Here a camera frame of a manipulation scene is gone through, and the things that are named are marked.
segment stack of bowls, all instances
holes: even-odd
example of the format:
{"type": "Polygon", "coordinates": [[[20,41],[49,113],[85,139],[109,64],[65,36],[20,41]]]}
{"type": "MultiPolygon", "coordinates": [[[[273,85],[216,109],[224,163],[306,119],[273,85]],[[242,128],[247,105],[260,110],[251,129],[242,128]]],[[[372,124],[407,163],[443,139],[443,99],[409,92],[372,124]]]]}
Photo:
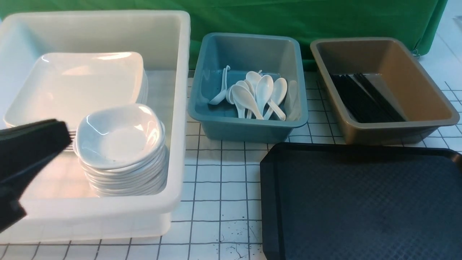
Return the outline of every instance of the stack of bowls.
{"type": "Polygon", "coordinates": [[[169,152],[165,127],[146,105],[130,104],[87,116],[73,149],[90,187],[100,197],[159,193],[169,152]]]}

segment green cloth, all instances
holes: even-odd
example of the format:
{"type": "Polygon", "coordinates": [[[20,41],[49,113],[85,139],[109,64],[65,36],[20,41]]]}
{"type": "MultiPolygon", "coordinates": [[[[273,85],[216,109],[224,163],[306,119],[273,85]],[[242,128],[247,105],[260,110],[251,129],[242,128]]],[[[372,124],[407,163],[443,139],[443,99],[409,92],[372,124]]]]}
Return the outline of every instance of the green cloth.
{"type": "Polygon", "coordinates": [[[305,70],[315,68],[311,41],[393,37],[426,54],[447,0],[0,0],[0,16],[65,10],[185,10],[191,16],[190,68],[210,32],[281,35],[300,43],[305,70]]]}

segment square plate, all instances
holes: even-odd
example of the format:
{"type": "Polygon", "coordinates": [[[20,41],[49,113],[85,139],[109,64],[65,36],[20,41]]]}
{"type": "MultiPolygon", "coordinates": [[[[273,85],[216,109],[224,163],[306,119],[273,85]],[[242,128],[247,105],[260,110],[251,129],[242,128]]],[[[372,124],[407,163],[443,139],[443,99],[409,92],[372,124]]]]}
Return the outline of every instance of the square plate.
{"type": "Polygon", "coordinates": [[[136,52],[45,54],[37,59],[4,121],[18,126],[56,118],[76,130],[88,114],[135,103],[143,74],[143,58],[136,52]]]}

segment blue tray bin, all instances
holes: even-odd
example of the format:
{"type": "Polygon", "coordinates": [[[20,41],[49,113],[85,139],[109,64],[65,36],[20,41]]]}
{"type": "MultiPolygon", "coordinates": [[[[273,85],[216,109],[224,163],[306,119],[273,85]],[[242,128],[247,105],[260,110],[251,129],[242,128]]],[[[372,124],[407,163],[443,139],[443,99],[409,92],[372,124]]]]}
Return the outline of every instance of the blue tray bin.
{"type": "Polygon", "coordinates": [[[305,80],[298,42],[292,38],[235,33],[211,33],[204,37],[196,66],[189,115],[199,121],[206,136],[214,140],[277,143],[308,121],[305,80]],[[288,94],[280,108],[288,120],[237,118],[234,105],[226,100],[208,102],[221,90],[223,69],[229,65],[230,87],[244,80],[248,71],[262,70],[274,80],[283,77],[288,94]]]}

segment ceramic spoon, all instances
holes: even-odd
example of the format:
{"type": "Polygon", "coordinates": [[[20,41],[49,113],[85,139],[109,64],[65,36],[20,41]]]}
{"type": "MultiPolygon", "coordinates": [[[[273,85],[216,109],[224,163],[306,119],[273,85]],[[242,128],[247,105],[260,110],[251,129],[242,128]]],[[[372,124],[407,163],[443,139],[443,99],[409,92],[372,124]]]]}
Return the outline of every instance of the ceramic spoon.
{"type": "Polygon", "coordinates": [[[257,83],[257,88],[255,89],[255,100],[260,114],[263,113],[265,105],[270,100],[271,94],[273,94],[273,85],[273,78],[270,75],[264,75],[257,83]]]}
{"type": "Polygon", "coordinates": [[[255,71],[249,71],[249,72],[247,72],[247,74],[245,75],[245,79],[246,79],[248,82],[250,82],[250,85],[253,87],[253,90],[254,90],[254,93],[255,93],[257,84],[258,84],[258,82],[259,82],[260,79],[261,79],[261,75],[258,74],[258,73],[255,72],[255,71]]]}
{"type": "MultiPolygon", "coordinates": [[[[254,96],[255,98],[255,89],[254,89],[254,86],[252,86],[252,83],[250,83],[250,81],[248,80],[244,80],[245,83],[247,83],[247,86],[249,87],[249,91],[250,91],[250,94],[252,94],[252,96],[254,96]]],[[[252,111],[250,110],[247,110],[247,118],[252,118],[252,111]]]]}
{"type": "Polygon", "coordinates": [[[240,104],[251,110],[257,119],[263,120],[263,116],[258,111],[257,103],[247,88],[241,85],[233,85],[231,93],[235,104],[240,104]]]}
{"type": "Polygon", "coordinates": [[[243,107],[241,104],[238,104],[238,103],[234,102],[234,98],[233,98],[233,95],[232,95],[232,89],[233,89],[234,86],[236,86],[236,84],[232,85],[226,91],[226,101],[228,101],[228,103],[230,103],[231,105],[236,106],[237,117],[238,118],[245,118],[245,107],[243,107]]]}
{"type": "Polygon", "coordinates": [[[289,87],[287,88],[286,102],[289,102],[289,109],[286,108],[286,112],[288,114],[287,120],[298,120],[298,118],[300,117],[301,108],[300,102],[298,100],[298,83],[294,80],[291,80],[289,82],[289,87]]]}
{"type": "Polygon", "coordinates": [[[226,68],[223,69],[223,75],[221,77],[221,91],[216,95],[212,100],[210,100],[208,103],[211,105],[218,105],[221,101],[223,101],[226,97],[226,91],[228,90],[227,86],[227,78],[228,78],[228,70],[230,70],[230,66],[226,66],[226,68]]]}
{"type": "MultiPolygon", "coordinates": [[[[270,100],[272,100],[279,108],[279,105],[282,103],[282,101],[286,97],[286,94],[287,94],[287,81],[284,78],[278,78],[274,82],[273,94],[271,94],[271,99],[270,100]]],[[[265,120],[268,120],[271,117],[271,115],[273,114],[273,111],[274,111],[271,104],[269,104],[269,105],[270,105],[270,107],[268,108],[268,111],[266,111],[266,114],[263,117],[263,119],[265,119],[265,120]]],[[[286,119],[285,117],[286,117],[286,115],[284,114],[284,116],[283,116],[284,119],[282,119],[281,117],[279,119],[285,121],[285,119],[286,119]]]]}
{"type": "MultiPolygon", "coordinates": [[[[253,87],[252,87],[251,85],[249,85],[249,84],[246,82],[246,80],[240,80],[240,81],[236,82],[236,85],[240,85],[240,86],[246,88],[246,89],[250,92],[250,94],[252,94],[252,97],[254,97],[254,99],[255,99],[255,92],[254,92],[254,89],[253,89],[253,87]]],[[[247,110],[247,116],[246,116],[246,118],[249,118],[249,119],[252,118],[252,111],[247,110]]]]}

